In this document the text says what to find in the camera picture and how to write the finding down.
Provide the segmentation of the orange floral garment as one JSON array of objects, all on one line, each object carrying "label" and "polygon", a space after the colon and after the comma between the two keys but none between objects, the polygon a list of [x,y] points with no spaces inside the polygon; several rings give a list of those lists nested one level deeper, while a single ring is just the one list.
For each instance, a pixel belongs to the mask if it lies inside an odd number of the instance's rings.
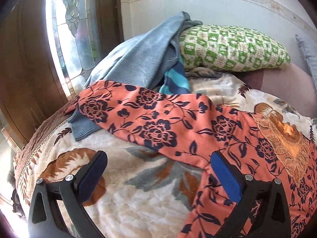
[{"label": "orange floral garment", "polygon": [[200,93],[165,95],[147,88],[98,81],[68,106],[126,141],[202,169],[193,208],[180,237],[215,237],[235,202],[216,176],[212,153],[220,153],[242,174],[278,178],[289,212],[288,231],[299,237],[316,225],[316,145],[277,112],[215,106]]}]

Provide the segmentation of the cream leaf-print blanket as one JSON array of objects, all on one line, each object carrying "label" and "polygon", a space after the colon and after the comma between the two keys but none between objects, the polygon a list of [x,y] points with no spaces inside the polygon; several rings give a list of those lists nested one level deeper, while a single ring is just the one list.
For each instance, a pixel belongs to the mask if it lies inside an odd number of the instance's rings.
[{"label": "cream leaf-print blanket", "polygon": [[[249,88],[232,74],[212,70],[188,73],[192,91],[215,106],[277,112],[316,145],[316,120],[300,115],[281,99]],[[202,169],[173,160],[146,146],[118,138],[78,112],[69,102],[45,120],[14,158],[16,189],[28,213],[36,180],[63,180],[87,164],[97,151],[108,165],[84,207],[106,237],[180,237],[201,183]]]}]

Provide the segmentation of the mauve bed sheet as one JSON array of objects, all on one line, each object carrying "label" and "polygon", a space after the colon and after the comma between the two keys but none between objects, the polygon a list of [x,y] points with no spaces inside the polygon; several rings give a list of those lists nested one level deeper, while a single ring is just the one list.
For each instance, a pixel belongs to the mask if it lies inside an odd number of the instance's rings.
[{"label": "mauve bed sheet", "polygon": [[253,89],[282,99],[301,115],[316,117],[316,90],[312,78],[295,64],[286,69],[259,69],[235,76]]}]

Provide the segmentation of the teal navy striped garment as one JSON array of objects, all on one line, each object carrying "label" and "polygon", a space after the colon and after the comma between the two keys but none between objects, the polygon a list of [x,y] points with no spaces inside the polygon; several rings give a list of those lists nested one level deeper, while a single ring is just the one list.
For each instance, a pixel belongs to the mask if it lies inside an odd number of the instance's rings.
[{"label": "teal navy striped garment", "polygon": [[167,95],[190,93],[190,85],[185,75],[181,56],[179,56],[177,63],[165,72],[164,82],[159,93]]}]

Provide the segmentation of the light blue pillow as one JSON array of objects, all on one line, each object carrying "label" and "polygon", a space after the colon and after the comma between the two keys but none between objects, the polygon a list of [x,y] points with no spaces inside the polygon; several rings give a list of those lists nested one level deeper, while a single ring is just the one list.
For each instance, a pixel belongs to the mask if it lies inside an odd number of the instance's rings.
[{"label": "light blue pillow", "polygon": [[308,66],[309,73],[312,77],[313,84],[317,85],[317,46],[316,41],[310,37],[302,37],[295,35],[298,47],[304,56],[305,62]]}]

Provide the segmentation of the green white patterned pillow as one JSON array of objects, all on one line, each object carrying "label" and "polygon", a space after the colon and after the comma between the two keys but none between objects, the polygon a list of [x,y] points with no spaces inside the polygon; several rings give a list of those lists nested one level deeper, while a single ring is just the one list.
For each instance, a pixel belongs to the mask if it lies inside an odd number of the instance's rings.
[{"label": "green white patterned pillow", "polygon": [[291,58],[273,38],[246,27],[198,25],[180,34],[180,54],[187,71],[206,67],[246,72],[287,68]]}]

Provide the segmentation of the light blue sweater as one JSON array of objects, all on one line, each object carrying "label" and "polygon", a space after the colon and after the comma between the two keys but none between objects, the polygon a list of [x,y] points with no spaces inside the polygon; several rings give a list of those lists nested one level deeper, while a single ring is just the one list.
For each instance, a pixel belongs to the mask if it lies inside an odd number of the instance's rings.
[{"label": "light blue sweater", "polygon": [[165,72],[177,63],[180,56],[180,34],[201,24],[182,11],[152,30],[124,41],[95,66],[85,87],[99,80],[108,80],[151,90],[160,88]]}]

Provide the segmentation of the wooden door with glass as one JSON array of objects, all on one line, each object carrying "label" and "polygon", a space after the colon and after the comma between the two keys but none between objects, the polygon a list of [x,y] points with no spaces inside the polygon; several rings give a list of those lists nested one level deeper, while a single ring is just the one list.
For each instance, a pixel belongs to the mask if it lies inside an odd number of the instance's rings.
[{"label": "wooden door with glass", "polygon": [[1,135],[21,150],[123,40],[120,0],[1,0]]}]

